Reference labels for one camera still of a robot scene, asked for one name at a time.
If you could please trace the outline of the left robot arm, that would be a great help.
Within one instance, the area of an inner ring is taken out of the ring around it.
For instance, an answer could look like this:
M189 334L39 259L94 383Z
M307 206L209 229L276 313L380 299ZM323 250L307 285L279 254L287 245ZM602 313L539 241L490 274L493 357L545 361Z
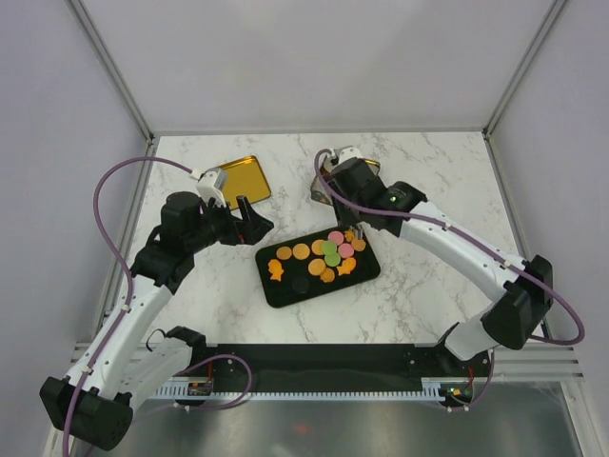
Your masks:
M169 195L161 222L150 233L128 270L125 302L116 306L86 353L61 379L48 377L39 395L53 426L109 451L125 437L146 398L180 371L206 369L204 335L184 327L144 360L130 360L159 312L194 268L194 256L216 243L253 246L274 227L247 198L237 199L239 215L192 192Z

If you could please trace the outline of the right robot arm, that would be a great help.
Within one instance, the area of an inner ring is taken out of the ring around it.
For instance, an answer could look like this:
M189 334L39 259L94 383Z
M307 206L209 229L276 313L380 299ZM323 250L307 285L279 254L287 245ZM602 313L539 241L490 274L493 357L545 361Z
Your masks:
M337 219L376 230L431 252L476 285L489 299L479 314L451 327L439 341L435 364L457 375L491 348L520 349L553 305L553 269L537 255L527 261L504 253L452 221L426 195L398 181L386 186L364 159L327 158L319 170Z

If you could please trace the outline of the black round cookie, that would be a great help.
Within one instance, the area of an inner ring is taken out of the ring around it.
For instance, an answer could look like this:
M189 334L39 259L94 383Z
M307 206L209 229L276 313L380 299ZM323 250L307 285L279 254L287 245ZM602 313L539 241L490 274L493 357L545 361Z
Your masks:
M304 294L309 290L309 281L305 277L296 277L293 279L291 286L294 292Z

